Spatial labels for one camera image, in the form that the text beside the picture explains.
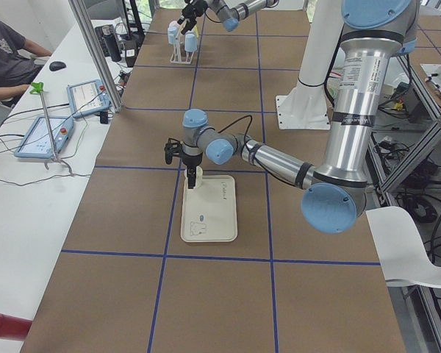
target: computer mouse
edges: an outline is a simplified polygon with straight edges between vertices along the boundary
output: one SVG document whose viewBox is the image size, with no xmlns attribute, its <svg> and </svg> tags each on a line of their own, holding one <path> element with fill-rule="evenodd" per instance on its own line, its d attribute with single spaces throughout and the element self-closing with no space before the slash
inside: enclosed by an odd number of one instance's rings
<svg viewBox="0 0 441 353">
<path fill-rule="evenodd" d="M 53 61 L 52 63 L 49 64 L 49 70 L 51 71 L 58 71 L 66 67 L 67 65 L 62 61 Z"/>
</svg>

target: red cylinder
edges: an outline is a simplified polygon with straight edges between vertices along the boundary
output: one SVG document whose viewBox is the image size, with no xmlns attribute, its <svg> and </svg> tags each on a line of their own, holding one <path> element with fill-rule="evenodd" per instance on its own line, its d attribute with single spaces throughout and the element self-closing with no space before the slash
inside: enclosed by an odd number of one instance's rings
<svg viewBox="0 0 441 353">
<path fill-rule="evenodd" d="M 0 338 L 5 340 L 24 340 L 32 321 L 0 314 Z"/>
</svg>

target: green grabber tool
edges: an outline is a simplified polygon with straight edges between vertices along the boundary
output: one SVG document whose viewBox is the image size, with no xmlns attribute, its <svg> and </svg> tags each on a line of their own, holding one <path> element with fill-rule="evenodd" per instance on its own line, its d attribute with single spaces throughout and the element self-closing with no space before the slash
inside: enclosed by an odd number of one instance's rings
<svg viewBox="0 0 441 353">
<path fill-rule="evenodd" d="M 41 97 L 41 103 L 43 104 L 43 112 L 44 112 L 44 120 L 46 120 L 46 126 L 48 131 L 49 140 L 51 141 L 52 147 L 52 157 L 49 160 L 44 161 L 44 166 L 47 170 L 49 170 L 48 163 L 49 161 L 64 164 L 68 168 L 68 172 L 71 176 L 74 175 L 72 171 L 72 167 L 59 157 L 59 152 L 57 152 L 56 141 L 54 140 L 54 134 L 52 133 L 51 119 L 49 119 L 49 113 L 47 111 L 46 100 L 44 99 L 44 83 L 42 82 L 31 82 L 32 90 L 29 92 L 30 94 L 39 94 Z"/>
</svg>

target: gray t-shirt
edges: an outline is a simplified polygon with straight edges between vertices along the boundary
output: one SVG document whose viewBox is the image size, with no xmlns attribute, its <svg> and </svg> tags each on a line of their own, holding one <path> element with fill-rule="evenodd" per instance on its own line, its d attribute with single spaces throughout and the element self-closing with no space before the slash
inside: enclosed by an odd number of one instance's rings
<svg viewBox="0 0 441 353">
<path fill-rule="evenodd" d="M 39 72 L 31 60 L 18 54 L 25 37 L 0 21 L 0 87 L 29 84 Z"/>
</svg>

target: person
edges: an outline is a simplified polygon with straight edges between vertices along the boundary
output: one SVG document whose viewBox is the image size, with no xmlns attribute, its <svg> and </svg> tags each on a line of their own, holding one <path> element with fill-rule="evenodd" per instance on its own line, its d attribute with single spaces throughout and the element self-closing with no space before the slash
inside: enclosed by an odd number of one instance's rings
<svg viewBox="0 0 441 353">
<path fill-rule="evenodd" d="M 0 101 L 9 107 L 18 102 L 42 67 L 22 57 L 19 49 L 38 57 L 52 55 L 49 50 L 0 21 Z"/>
</svg>

